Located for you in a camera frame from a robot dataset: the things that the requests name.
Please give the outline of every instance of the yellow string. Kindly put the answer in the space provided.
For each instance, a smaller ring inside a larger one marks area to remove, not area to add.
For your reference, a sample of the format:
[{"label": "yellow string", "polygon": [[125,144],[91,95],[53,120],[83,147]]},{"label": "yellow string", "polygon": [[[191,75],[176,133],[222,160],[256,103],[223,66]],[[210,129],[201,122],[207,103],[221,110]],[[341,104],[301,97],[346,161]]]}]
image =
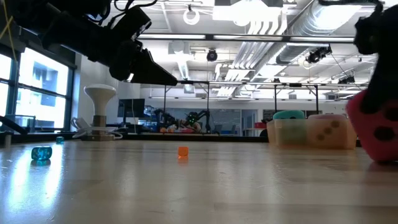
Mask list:
[{"label": "yellow string", "polygon": [[6,24],[5,28],[1,31],[0,40],[2,39],[3,35],[6,33],[8,27],[10,26],[13,19],[14,18],[11,16],[11,18],[8,20],[8,23]]},{"label": "yellow string", "polygon": [[11,18],[8,19],[8,16],[7,16],[7,7],[6,7],[6,0],[3,0],[3,4],[2,4],[2,5],[3,5],[3,8],[4,8],[4,15],[5,15],[5,17],[6,17],[6,22],[7,22],[6,28],[7,28],[7,30],[8,30],[8,36],[9,36],[9,38],[10,38],[10,44],[11,44],[12,54],[13,54],[13,56],[14,56],[15,62],[18,63],[17,55],[15,54],[14,42],[12,41],[11,29],[10,29],[10,23],[11,23],[11,21],[13,20],[13,17],[11,16]]}]

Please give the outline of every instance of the toy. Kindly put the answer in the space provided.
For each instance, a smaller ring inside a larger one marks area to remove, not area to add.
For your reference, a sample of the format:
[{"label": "toy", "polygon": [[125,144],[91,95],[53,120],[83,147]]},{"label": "toy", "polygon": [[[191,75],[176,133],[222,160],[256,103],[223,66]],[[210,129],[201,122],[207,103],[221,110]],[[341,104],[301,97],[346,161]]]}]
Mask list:
[{"label": "toy", "polygon": [[41,161],[50,159],[52,156],[52,148],[50,146],[38,146],[32,149],[32,159],[35,161]]},{"label": "toy", "polygon": [[189,147],[187,146],[180,146],[178,147],[178,158],[179,159],[186,159],[189,154]]},{"label": "toy", "polygon": [[384,103],[376,113],[361,112],[367,90],[348,102],[346,110],[363,149],[375,161],[398,161],[398,101]]},{"label": "toy", "polygon": [[57,138],[55,139],[55,142],[56,142],[57,144],[63,144],[64,141],[65,141],[65,139],[64,139],[63,137],[61,137],[61,136],[59,136],[59,137],[57,137]]}]

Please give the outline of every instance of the security camera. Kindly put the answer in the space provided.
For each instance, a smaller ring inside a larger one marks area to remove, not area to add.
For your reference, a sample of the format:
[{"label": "security camera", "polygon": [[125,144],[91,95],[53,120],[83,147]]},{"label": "security camera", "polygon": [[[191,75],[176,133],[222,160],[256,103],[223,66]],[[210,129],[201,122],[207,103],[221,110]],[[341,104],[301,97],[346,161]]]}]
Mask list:
[{"label": "security camera", "polygon": [[217,53],[215,49],[210,49],[209,52],[207,53],[207,61],[208,62],[214,62],[217,60]]}]

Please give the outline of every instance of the clear plastic container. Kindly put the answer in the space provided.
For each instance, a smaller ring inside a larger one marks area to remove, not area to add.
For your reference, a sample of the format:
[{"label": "clear plastic container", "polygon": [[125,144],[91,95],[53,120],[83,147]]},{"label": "clear plastic container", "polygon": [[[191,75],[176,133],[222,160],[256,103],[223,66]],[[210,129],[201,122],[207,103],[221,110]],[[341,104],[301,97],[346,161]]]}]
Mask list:
[{"label": "clear plastic container", "polygon": [[310,147],[354,149],[356,133],[348,119],[308,119],[307,140]]},{"label": "clear plastic container", "polygon": [[348,119],[277,119],[267,123],[269,143],[278,147],[354,149]]}]

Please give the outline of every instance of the chair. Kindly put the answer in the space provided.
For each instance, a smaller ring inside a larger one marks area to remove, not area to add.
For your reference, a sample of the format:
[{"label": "chair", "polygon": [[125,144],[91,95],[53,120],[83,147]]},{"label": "chair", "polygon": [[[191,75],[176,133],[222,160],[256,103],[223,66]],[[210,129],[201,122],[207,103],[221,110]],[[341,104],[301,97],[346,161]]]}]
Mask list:
[{"label": "chair", "polygon": [[213,130],[213,133],[220,135],[222,130],[223,130],[223,125],[222,124],[216,124],[215,127],[214,127],[214,130]]},{"label": "chair", "polygon": [[223,134],[223,136],[236,136],[235,134],[236,124],[232,125],[231,132],[229,134]]}]

